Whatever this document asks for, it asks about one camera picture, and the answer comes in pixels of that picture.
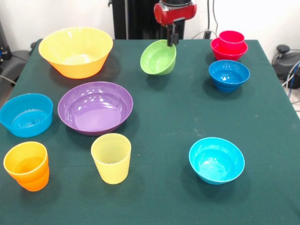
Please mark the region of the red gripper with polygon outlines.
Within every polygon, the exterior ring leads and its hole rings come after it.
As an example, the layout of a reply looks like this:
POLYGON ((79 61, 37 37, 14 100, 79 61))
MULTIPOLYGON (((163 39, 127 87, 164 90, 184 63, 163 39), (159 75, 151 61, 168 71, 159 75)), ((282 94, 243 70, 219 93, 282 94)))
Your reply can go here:
POLYGON ((160 1, 154 5, 156 21, 166 26, 168 46, 177 45, 179 42, 180 23, 176 21, 192 19, 196 10, 195 1, 160 1))

